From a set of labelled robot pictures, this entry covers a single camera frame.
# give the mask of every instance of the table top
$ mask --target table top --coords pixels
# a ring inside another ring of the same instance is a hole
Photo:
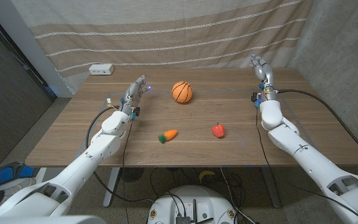
[[[316,92],[293,68],[276,68],[276,89]],[[121,139],[120,149],[102,166],[126,167],[240,167],[263,166],[266,161],[255,127],[256,109],[250,101],[260,91],[251,68],[115,70],[112,75],[89,76],[65,109],[26,159],[33,167],[64,167],[85,150],[85,136],[94,117],[113,105],[129,85],[146,75],[152,90],[139,104],[140,116],[132,122],[130,135]],[[189,82],[193,97],[177,103],[171,94],[176,82]],[[283,115],[298,126],[301,136],[337,165],[358,166],[358,145],[335,117],[315,99],[300,93],[278,95]],[[103,114],[93,136],[113,110]],[[211,128],[223,124],[225,137],[216,138]],[[296,166],[296,161],[273,145],[260,121],[262,143],[271,166]],[[178,134],[164,144],[158,136],[169,129]]]

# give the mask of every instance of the basketball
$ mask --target basketball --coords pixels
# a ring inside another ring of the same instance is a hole
[[[179,103],[186,103],[193,96],[193,89],[188,82],[180,81],[174,84],[172,96]]]

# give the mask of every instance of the orange carrot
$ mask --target orange carrot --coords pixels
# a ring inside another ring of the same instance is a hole
[[[178,131],[174,130],[174,129],[165,131],[162,135],[160,135],[158,137],[158,140],[160,140],[161,143],[164,143],[166,141],[173,139],[173,137],[175,137],[177,134],[178,134]]]

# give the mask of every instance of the striped curtain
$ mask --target striped curtain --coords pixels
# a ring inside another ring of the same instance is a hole
[[[115,69],[286,67],[312,0],[12,0],[76,91],[93,63]]]

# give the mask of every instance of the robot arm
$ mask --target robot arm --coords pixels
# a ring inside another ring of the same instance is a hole
[[[254,93],[251,99],[256,107],[260,107],[262,126],[268,131],[269,138],[277,147],[294,157],[325,196],[340,202],[354,212],[328,200],[344,223],[358,222],[358,215],[356,215],[358,214],[358,175],[338,168],[299,136],[296,126],[282,116],[280,102],[275,98],[271,67],[258,56],[252,55],[250,59],[255,74],[258,78],[262,78],[264,83],[260,86],[262,93]]]
[[[150,87],[145,76],[138,78],[126,91],[119,111],[115,111],[102,123],[89,148],[77,157],[55,178],[20,190],[0,206],[0,217],[48,217],[68,212],[70,205],[97,166],[112,156],[124,137],[124,126],[134,118],[134,107]]]

